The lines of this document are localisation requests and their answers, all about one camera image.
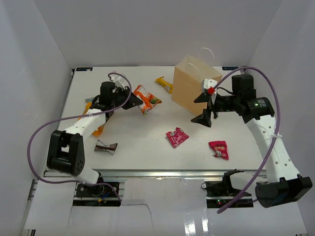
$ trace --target brown wrapper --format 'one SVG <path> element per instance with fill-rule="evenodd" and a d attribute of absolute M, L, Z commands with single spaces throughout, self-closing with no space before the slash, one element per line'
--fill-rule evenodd
<path fill-rule="evenodd" d="M 117 143 L 106 145 L 102 141 L 98 140 L 96 145 L 95 145 L 94 151 L 107 151 L 111 154 L 114 154 L 115 150 L 117 148 L 117 145 L 118 145 Z"/>

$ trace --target bag handle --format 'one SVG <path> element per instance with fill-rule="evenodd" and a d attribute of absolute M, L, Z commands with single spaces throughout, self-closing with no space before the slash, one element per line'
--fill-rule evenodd
<path fill-rule="evenodd" d="M 214 64 L 214 63 L 215 63 L 215 55 L 213 54 L 212 50 L 209 49 L 209 48 L 201 48 L 201 49 L 200 49 L 199 59 L 201 59 L 202 49 L 206 49 L 206 50 L 210 51 L 210 53 L 212 54 L 212 58 L 213 58 L 212 64 Z"/>
<path fill-rule="evenodd" d="M 193 67 L 196 68 L 196 70 L 198 71 L 198 74 L 199 74 L 199 81 L 200 81 L 200 71 L 199 71 L 199 69 L 197 68 L 197 66 L 195 66 L 194 64 L 188 62 L 188 63 L 186 64 L 186 66 L 185 66 L 185 73 L 187 73 L 186 71 L 187 71 L 187 66 L 188 66 L 188 65 L 192 65 Z"/>

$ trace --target white wall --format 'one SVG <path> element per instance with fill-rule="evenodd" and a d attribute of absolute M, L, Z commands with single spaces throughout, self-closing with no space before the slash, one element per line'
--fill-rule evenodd
<path fill-rule="evenodd" d="M 213 49 L 244 65 L 281 0 L 34 0 L 71 68 L 175 65 Z M 212 62 L 210 55 L 205 60 Z"/>
<path fill-rule="evenodd" d="M 281 134 L 302 176 L 315 182 L 315 2 L 283 1 L 264 34 L 250 65 L 266 72 L 281 106 Z M 259 77 L 258 94 L 272 97 Z M 305 226 L 315 235 L 315 189 L 299 202 Z"/>
<path fill-rule="evenodd" d="M 32 0 L 0 0 L 0 32 L 0 235 L 17 236 L 33 177 L 27 143 L 59 117 L 71 70 Z M 38 171 L 54 128 L 32 146 Z"/>

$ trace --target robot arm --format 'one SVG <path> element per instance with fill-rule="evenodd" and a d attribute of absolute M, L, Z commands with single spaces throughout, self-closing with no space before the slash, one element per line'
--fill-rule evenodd
<path fill-rule="evenodd" d="M 103 82 L 100 95 L 97 95 L 88 110 L 89 114 L 111 110 L 122 105 L 129 93 L 122 77 L 113 78 L 111 82 Z M 141 105 L 143 102 L 133 93 L 123 109 Z M 101 181 L 98 172 L 85 163 L 84 142 L 113 115 L 114 111 L 91 115 L 78 120 L 64 131 L 55 130 L 50 138 L 47 167 L 71 175 L 84 183 L 95 184 Z"/>
<path fill-rule="evenodd" d="M 216 81 L 208 79 L 202 83 L 203 93 L 194 102 L 207 102 L 207 109 L 191 121 L 211 127 L 211 112 L 214 119 L 218 117 L 218 112 L 236 112 L 254 136 L 261 156 L 265 156 L 276 124 L 270 101 L 266 97 L 256 98 L 251 75 L 232 76 L 232 95 L 215 94 L 213 99 L 215 91 L 212 87 L 215 84 Z M 265 167 L 267 179 L 258 177 L 256 183 L 247 189 L 263 207 L 295 202 L 312 187 L 311 179 L 302 177 L 293 165 L 279 134 Z M 234 170 L 225 173 L 222 182 L 227 192 L 233 192 L 233 189 L 243 189 L 251 178 L 243 171 Z"/>

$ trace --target brown paper bag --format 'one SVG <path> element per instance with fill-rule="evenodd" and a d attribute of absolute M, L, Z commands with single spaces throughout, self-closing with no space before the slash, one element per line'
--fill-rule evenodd
<path fill-rule="evenodd" d="M 187 55 L 175 66 L 172 100 L 195 116 L 200 115 L 207 103 L 194 103 L 201 94 L 204 79 L 220 81 L 222 74 L 202 60 Z"/>

